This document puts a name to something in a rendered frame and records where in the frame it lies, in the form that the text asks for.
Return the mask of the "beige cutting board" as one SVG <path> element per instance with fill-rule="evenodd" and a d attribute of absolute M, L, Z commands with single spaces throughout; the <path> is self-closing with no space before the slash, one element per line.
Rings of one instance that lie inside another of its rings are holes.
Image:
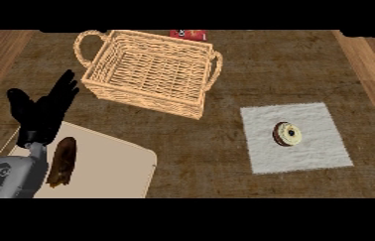
<path fill-rule="evenodd" d="M 50 187 L 47 176 L 59 142 L 77 140 L 77 162 L 68 185 Z M 155 153 L 140 146 L 65 122 L 47 147 L 49 170 L 34 198 L 145 198 L 157 168 Z M 28 156 L 18 146 L 6 156 Z"/>

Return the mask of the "brown cupcake with cream top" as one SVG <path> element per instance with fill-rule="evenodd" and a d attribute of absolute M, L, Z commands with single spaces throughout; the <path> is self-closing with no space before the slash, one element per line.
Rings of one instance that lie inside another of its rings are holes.
<path fill-rule="evenodd" d="M 292 147 L 301 142 L 301 132 L 295 125 L 279 122 L 273 129 L 273 138 L 284 147 Z"/>

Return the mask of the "brown woven table mat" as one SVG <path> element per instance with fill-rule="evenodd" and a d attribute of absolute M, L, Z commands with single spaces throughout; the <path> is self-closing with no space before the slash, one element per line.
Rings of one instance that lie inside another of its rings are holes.
<path fill-rule="evenodd" d="M 193 120 L 100 100 L 83 90 L 67 121 L 151 149 L 152 197 L 375 197 L 375 105 L 329 31 L 213 31 L 220 77 Z M 353 165 L 255 175 L 241 110 L 325 103 Z"/>

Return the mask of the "red can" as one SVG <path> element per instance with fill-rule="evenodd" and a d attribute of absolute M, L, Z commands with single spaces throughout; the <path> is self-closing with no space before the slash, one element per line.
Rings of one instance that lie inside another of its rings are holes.
<path fill-rule="evenodd" d="M 170 37 L 182 40 L 204 42 L 207 40 L 205 30 L 171 30 Z"/>

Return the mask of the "tan wicker basket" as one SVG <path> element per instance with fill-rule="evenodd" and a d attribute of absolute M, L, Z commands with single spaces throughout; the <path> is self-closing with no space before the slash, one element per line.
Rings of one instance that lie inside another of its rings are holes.
<path fill-rule="evenodd" d="M 99 99 L 192 119 L 204 115 L 205 93 L 223 68 L 210 43 L 114 30 L 78 34 L 81 82 Z"/>

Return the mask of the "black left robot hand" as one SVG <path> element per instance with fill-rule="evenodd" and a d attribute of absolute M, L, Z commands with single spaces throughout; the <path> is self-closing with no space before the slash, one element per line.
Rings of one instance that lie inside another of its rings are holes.
<path fill-rule="evenodd" d="M 67 111 L 80 92 L 75 73 L 68 69 L 50 93 L 37 101 L 19 88 L 7 90 L 10 114 L 21 124 L 16 145 L 25 148 L 33 143 L 47 146 L 56 138 Z"/>

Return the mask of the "white cloth placemat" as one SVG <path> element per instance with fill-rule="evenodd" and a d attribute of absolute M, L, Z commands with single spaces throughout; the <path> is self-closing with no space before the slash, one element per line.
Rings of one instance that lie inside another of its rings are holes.
<path fill-rule="evenodd" d="M 254 174 L 351 167 L 332 117 L 322 102 L 241 108 Z M 279 122 L 301 132 L 301 142 L 281 146 L 273 138 Z"/>

